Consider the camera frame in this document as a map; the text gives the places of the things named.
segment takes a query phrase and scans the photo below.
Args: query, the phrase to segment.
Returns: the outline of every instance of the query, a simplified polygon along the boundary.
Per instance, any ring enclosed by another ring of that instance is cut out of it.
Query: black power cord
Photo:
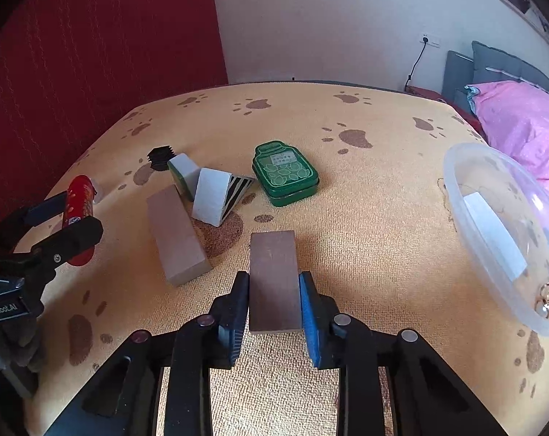
[[[426,44],[428,44],[428,38],[426,36],[422,37],[422,40],[424,41],[424,47],[422,48],[422,51],[420,52],[420,55],[418,56],[418,60],[416,60],[416,63],[412,67],[412,71],[410,72],[410,75],[408,75],[408,80],[406,80],[406,84],[404,85],[404,91],[406,91],[408,87],[408,82],[412,80],[412,74],[414,73],[414,69],[416,68],[416,64],[420,61],[420,58],[422,57],[422,54],[424,54],[424,49],[426,49]]]

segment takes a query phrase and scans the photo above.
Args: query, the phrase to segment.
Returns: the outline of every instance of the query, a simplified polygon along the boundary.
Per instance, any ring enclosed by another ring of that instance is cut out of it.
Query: white triangular block
[[[200,176],[200,167],[186,154],[178,154],[168,161],[169,172],[180,196],[185,196],[190,202],[194,201]]]
[[[202,169],[194,198],[192,218],[220,226],[254,179],[214,169]]]

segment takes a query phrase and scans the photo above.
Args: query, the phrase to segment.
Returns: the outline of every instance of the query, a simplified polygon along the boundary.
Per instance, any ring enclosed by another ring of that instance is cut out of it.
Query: brown wooden block
[[[147,215],[168,282],[185,284],[212,269],[174,185],[147,199]]]
[[[248,330],[300,331],[301,296],[294,231],[250,235]]]

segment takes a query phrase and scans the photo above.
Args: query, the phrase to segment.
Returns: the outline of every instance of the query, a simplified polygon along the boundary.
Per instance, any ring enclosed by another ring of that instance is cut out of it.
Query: beige fleece blanket
[[[147,153],[169,144],[200,166],[253,176],[255,146],[273,139],[306,155],[319,192],[278,209],[255,185],[219,228],[194,221],[213,270],[167,284],[145,200],[172,179]],[[417,329],[509,435],[537,434],[549,419],[549,338],[505,314],[459,242],[442,186],[444,154],[459,142],[482,141],[446,104],[336,85],[227,86],[133,110],[52,190],[89,175],[105,194],[94,208],[105,232],[92,261],[59,268],[43,295],[48,363],[27,402],[31,434],[133,330],[174,330],[207,311],[248,269],[250,234],[272,230],[296,231],[300,269],[342,311],[384,332]],[[312,368],[302,333],[246,334],[235,368],[212,372],[215,434],[332,435],[337,377]]]

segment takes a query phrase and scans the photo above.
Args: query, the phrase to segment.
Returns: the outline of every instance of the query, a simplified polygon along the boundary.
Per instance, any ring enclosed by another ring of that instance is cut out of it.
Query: metal screw
[[[135,343],[135,344],[140,344],[142,342],[145,342],[146,340],[149,339],[149,332],[148,331],[145,331],[145,330],[137,330],[137,331],[134,331],[132,334],[131,334],[131,340]]]
[[[211,314],[203,314],[198,317],[198,324],[200,326],[211,326],[214,324],[214,317]]]
[[[333,317],[333,321],[339,326],[347,326],[351,323],[351,318],[344,313],[340,313]]]
[[[402,339],[408,342],[415,342],[416,340],[418,340],[418,334],[416,333],[416,331],[404,330],[402,331]]]

